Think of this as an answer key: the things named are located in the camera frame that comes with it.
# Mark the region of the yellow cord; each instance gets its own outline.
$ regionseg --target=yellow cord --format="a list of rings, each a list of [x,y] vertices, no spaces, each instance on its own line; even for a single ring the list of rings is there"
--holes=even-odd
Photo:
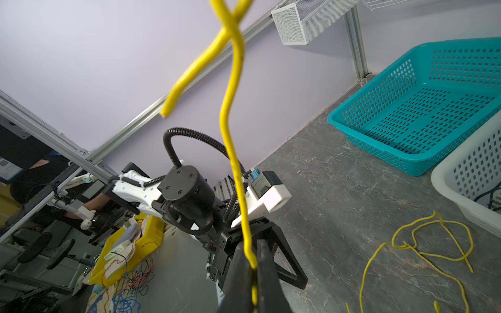
[[[425,220],[429,220],[429,219],[432,219],[434,217],[436,217],[438,215],[438,220],[434,220],[434,221],[431,221],[431,222],[427,222],[427,223],[424,223],[422,225],[419,225],[418,227],[416,227],[415,229],[412,230],[412,239],[414,240],[414,245],[411,246],[409,245],[407,242],[403,241],[403,245],[395,245],[395,239],[396,237],[398,236],[398,234],[406,229],[407,227],[411,227],[419,222],[422,222],[422,221],[425,221]],[[418,229],[421,229],[422,227],[424,226],[427,226],[427,225],[431,225],[431,224],[435,224],[435,223],[440,223],[442,225],[442,227],[447,231],[447,233],[452,237],[452,240],[454,240],[457,248],[459,249],[459,251],[461,252],[461,255],[462,257],[460,258],[450,258],[450,257],[447,257],[447,256],[443,256],[443,255],[439,255],[439,254],[432,254],[432,253],[426,253],[426,252],[419,252],[417,251],[417,240],[416,240],[416,231]],[[463,252],[463,249],[461,248],[461,246],[459,245],[459,242],[457,242],[456,238],[454,237],[454,235],[450,232],[450,230],[445,226],[444,223],[454,223],[454,224],[458,224],[458,225],[461,225],[463,226],[464,228],[466,228],[466,231],[468,233],[468,237],[469,237],[469,240],[470,240],[470,249],[468,250],[467,253],[464,253]],[[442,219],[442,216],[437,212],[437,211],[434,211],[433,214],[431,216],[428,216],[428,217],[424,217],[424,218],[420,218],[410,224],[407,224],[407,225],[404,225],[402,226],[401,228],[399,228],[396,233],[393,235],[392,239],[391,239],[391,244],[390,243],[383,243],[382,245],[379,246],[379,248],[377,248],[376,252],[374,252],[374,255],[369,259],[369,261],[367,262],[367,265],[365,266],[365,270],[364,270],[364,274],[362,276],[362,286],[360,287],[360,297],[359,297],[359,300],[360,300],[360,310],[362,313],[364,313],[364,307],[363,307],[363,304],[362,304],[362,292],[364,290],[364,285],[365,285],[365,278],[367,276],[367,271],[369,270],[369,266],[371,265],[372,261],[376,258],[377,254],[379,253],[379,251],[386,245],[389,245],[391,246],[392,248],[395,248],[395,249],[399,249],[399,250],[408,250],[408,249],[411,249],[412,251],[414,251],[420,258],[422,258],[423,260],[425,260],[434,270],[436,270],[437,272],[439,272],[440,274],[450,278],[450,279],[453,279],[454,281],[457,282],[457,284],[459,285],[459,288],[461,289],[461,295],[462,295],[462,298],[463,298],[463,301],[464,301],[464,305],[466,307],[466,311],[465,313],[469,313],[469,305],[468,305],[468,301],[466,300],[466,294],[464,292],[464,287],[463,285],[461,284],[461,282],[459,281],[459,279],[457,279],[456,277],[452,276],[452,275],[449,275],[443,271],[441,271],[440,269],[438,269],[438,267],[436,267],[435,265],[433,265],[433,263],[428,260],[426,257],[424,257],[424,255],[427,255],[427,256],[435,256],[435,257],[440,257],[440,258],[444,258],[446,260],[450,260],[450,261],[465,261],[466,264],[468,265],[468,268],[470,269],[470,272],[473,273],[473,268],[471,267],[471,264],[469,263],[468,261],[468,256],[473,252],[473,248],[474,248],[474,245],[473,245],[473,238],[471,236],[471,232],[468,228],[468,226],[464,225],[463,223],[460,223],[460,222],[456,222],[456,221],[445,221]],[[438,304],[437,301],[435,301],[433,303],[433,307],[435,308],[435,312],[436,313],[440,313],[440,305]],[[350,313],[350,308],[348,306],[348,304],[346,303],[346,308],[348,309],[348,313]]]
[[[221,106],[221,113],[219,115],[219,125],[221,127],[221,134],[228,152],[229,161],[231,163],[231,169],[233,170],[233,176],[235,179],[236,194],[238,196],[238,202],[240,204],[240,214],[242,217],[241,227],[243,234],[243,250],[245,256],[249,260],[250,266],[255,271],[258,267],[258,260],[256,255],[252,251],[252,238],[251,238],[251,228],[249,227],[248,214],[247,214],[247,203],[245,201],[245,190],[243,188],[243,183],[240,179],[241,171],[238,159],[236,156],[235,147],[233,146],[233,141],[231,139],[231,134],[229,132],[229,111],[231,109],[231,104],[235,98],[236,89],[238,83],[240,82],[240,77],[243,67],[243,58],[245,56],[245,42],[243,40],[242,33],[238,29],[238,24],[235,22],[234,18],[228,10],[228,7],[223,0],[210,0],[217,16],[221,19],[226,30],[230,33],[231,39],[233,41],[233,68],[231,71],[231,77],[228,84],[228,89],[224,95],[223,103]],[[252,299],[253,303],[258,303],[258,288],[256,282],[253,282],[252,286]]]
[[[242,20],[243,16],[246,14],[247,10],[251,6],[252,1],[240,0],[236,4],[235,10],[233,11],[233,19],[238,24]],[[191,83],[200,72],[209,65],[212,60],[214,60],[219,53],[223,50],[226,43],[231,38],[231,33],[223,27],[214,41],[210,46],[190,65],[190,67],[183,73],[183,75],[177,80],[172,89],[163,103],[160,115],[162,117],[167,117],[172,113],[176,102],[186,89],[189,83]]]

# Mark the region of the person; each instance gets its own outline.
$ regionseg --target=person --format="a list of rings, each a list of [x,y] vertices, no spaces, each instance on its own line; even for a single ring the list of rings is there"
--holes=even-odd
[[[11,183],[10,192],[12,198],[19,204],[25,205],[33,196],[35,196],[66,168],[68,168],[68,162],[69,160],[61,154],[55,151],[51,152]],[[73,190],[73,193],[78,193],[79,191],[83,191],[85,188],[87,188],[87,186],[83,184],[72,189],[76,189]],[[84,206],[88,210],[99,211],[108,203],[109,200],[111,200],[110,197],[101,193],[85,203]],[[80,217],[74,213],[59,210],[55,207],[46,205],[31,218],[32,222],[44,227],[50,225],[54,220],[61,220],[82,231],[80,229],[80,224],[82,223],[82,219]]]

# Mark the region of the white wall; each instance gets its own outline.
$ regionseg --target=white wall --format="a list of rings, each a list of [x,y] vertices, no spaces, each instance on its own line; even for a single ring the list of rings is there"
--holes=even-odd
[[[255,0],[241,28],[278,1]],[[1,0],[0,90],[93,150],[165,95],[220,28],[208,0]]]
[[[410,0],[374,11],[362,3],[357,8],[367,65],[374,73],[419,44],[501,36],[499,0]]]
[[[226,60],[183,95],[167,120],[151,120],[108,155],[105,164],[119,172],[134,162],[151,176],[165,174],[172,163],[162,135],[176,126],[222,141],[218,116],[230,70],[231,60]],[[244,167],[265,159],[355,81],[343,19],[303,47],[283,46],[273,24],[264,29],[247,45],[230,115],[233,141]],[[211,185],[231,173],[228,160],[212,147],[191,138],[174,137],[172,142],[179,158],[196,166]]]

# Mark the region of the black cylindrical motor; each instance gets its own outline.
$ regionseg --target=black cylindrical motor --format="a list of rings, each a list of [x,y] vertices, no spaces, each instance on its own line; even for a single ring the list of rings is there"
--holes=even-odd
[[[191,165],[173,168],[158,185],[165,200],[189,219],[206,218],[214,203],[214,192]]]

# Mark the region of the gray table surface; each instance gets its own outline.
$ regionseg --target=gray table surface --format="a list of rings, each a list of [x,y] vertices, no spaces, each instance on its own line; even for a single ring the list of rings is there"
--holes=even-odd
[[[266,214],[279,225],[309,278],[305,290],[283,283],[294,312],[360,312],[364,268],[378,246],[405,224],[432,214],[465,223],[475,248],[465,262],[431,257],[464,285],[470,312],[501,312],[501,239],[466,220],[431,184],[431,171],[411,177],[355,147],[327,122],[328,114],[359,87],[333,104],[263,161],[292,194],[283,209]],[[464,228],[449,226],[464,251]],[[439,224],[418,233],[420,251],[460,257]],[[397,242],[411,242],[410,230]],[[464,312],[455,281],[431,268],[411,250],[383,248],[372,263],[363,293],[364,312],[435,312],[433,302]]]

